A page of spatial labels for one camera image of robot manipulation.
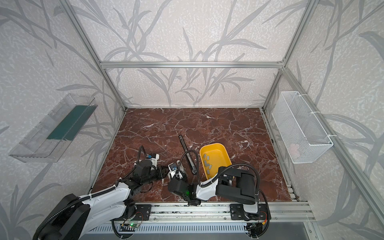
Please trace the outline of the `black stapler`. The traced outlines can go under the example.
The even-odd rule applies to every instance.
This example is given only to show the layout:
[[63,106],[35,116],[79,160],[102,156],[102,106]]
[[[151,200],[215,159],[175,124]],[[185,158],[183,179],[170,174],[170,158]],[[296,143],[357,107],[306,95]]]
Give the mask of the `black stapler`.
[[192,172],[193,175],[197,175],[197,168],[196,168],[196,165],[195,165],[195,163],[194,163],[194,161],[193,161],[193,159],[192,159],[190,153],[188,153],[188,148],[187,148],[187,145],[186,145],[186,143],[185,143],[185,141],[184,141],[183,136],[182,136],[182,135],[179,135],[179,139],[180,139],[180,142],[181,142],[181,145],[182,145],[184,151],[186,152],[185,157],[186,157],[186,159],[188,160],[188,164],[189,164],[190,170],[191,170],[191,172]]

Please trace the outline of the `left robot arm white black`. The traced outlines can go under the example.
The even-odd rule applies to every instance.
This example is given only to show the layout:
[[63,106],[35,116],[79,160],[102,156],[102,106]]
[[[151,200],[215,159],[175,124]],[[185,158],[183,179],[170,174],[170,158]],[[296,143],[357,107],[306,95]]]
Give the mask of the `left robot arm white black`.
[[34,240],[78,240],[94,228],[121,217],[131,218],[136,212],[132,196],[142,187],[168,176],[169,168],[158,166],[157,158],[135,164],[116,184],[84,196],[69,194],[62,198],[38,226]]

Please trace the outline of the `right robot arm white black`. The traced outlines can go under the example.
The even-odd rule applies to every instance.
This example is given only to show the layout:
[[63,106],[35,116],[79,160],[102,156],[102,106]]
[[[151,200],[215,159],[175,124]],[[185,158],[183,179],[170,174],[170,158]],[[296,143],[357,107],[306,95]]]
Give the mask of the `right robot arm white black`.
[[247,214],[259,212],[260,174],[247,164],[219,167],[219,172],[213,178],[195,184],[189,184],[187,176],[180,175],[176,170],[168,190],[192,206],[217,196],[242,204]]

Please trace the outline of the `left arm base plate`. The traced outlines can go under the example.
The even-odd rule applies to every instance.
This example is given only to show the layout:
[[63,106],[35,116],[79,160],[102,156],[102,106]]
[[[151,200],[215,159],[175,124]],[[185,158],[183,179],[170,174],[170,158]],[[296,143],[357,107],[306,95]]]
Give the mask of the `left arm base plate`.
[[151,204],[139,204],[135,206],[133,215],[129,218],[130,221],[149,221],[151,214]]

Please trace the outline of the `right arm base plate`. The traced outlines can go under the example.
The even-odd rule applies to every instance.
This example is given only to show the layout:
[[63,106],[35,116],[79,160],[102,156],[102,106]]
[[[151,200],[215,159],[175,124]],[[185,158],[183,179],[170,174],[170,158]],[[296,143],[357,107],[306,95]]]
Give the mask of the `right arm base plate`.
[[269,209],[265,203],[254,205],[230,204],[231,220],[253,221],[270,220]]

